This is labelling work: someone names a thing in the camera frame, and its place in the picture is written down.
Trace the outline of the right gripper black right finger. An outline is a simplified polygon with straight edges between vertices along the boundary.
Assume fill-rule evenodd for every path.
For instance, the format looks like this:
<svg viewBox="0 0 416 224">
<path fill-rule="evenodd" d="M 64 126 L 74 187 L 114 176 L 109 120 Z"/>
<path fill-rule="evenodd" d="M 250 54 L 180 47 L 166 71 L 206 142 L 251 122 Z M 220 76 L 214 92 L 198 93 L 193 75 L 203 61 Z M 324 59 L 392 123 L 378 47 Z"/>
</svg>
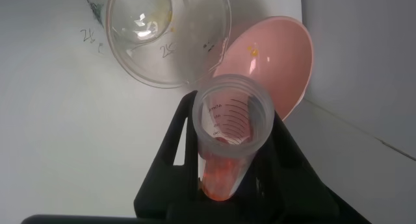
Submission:
<svg viewBox="0 0 416 224">
<path fill-rule="evenodd" d="M 238 223 L 368 222 L 321 181 L 278 115 L 231 204 Z"/>
</svg>

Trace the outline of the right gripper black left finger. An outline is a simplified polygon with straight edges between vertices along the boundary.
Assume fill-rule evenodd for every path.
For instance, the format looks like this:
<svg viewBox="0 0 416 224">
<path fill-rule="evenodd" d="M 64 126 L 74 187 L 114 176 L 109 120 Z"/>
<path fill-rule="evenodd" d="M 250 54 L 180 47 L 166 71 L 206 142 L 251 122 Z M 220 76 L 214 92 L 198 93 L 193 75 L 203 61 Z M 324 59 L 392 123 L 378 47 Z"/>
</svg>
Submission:
<svg viewBox="0 0 416 224">
<path fill-rule="evenodd" d="M 192 107 L 197 92 L 185 95 L 170 122 L 151 167 L 134 199 L 138 218 L 179 218 L 208 214 L 208 202 L 200 200 L 198 189 L 198 146 L 192 124 Z M 174 160 L 183 129 L 185 162 Z"/>
</svg>

